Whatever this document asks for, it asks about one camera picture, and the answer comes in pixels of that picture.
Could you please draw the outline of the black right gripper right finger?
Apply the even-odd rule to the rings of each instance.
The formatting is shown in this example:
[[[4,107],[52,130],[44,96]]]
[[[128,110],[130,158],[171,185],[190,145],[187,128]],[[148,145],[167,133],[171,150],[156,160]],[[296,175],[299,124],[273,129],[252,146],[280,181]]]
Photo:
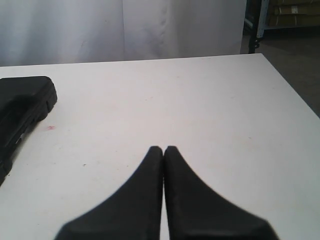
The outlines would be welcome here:
[[[164,192],[171,240],[277,240],[263,218],[236,206],[204,183],[178,148],[164,152]]]

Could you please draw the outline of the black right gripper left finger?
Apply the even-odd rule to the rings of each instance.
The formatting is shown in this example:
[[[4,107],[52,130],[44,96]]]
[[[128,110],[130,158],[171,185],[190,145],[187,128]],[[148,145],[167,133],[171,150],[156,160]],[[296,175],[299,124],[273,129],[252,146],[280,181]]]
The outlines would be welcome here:
[[[64,224],[57,240],[158,240],[163,203],[163,151],[152,146],[132,176],[108,199]]]

